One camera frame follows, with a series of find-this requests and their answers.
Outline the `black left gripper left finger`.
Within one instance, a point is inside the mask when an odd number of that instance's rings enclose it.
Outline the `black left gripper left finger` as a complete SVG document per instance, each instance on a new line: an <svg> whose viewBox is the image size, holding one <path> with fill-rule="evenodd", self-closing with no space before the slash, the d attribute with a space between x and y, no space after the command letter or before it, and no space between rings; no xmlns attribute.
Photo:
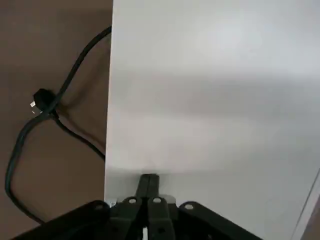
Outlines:
<svg viewBox="0 0 320 240"><path fill-rule="evenodd" d="M143 197L148 195L150 175L139 178L136 193L109 206L102 200L95 200L69 211L55 219L26 231L14 240L125 240L139 238L141 231L137 224Z"/></svg>

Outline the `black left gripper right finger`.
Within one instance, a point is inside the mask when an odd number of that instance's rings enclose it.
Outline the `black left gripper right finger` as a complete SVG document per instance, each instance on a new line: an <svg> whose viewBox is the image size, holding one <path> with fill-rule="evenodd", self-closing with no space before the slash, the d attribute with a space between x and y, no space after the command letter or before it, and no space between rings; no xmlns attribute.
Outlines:
<svg viewBox="0 0 320 240"><path fill-rule="evenodd" d="M160 177L148 174L150 240L259 240L260 238L196 201L177 206L159 194Z"/></svg>

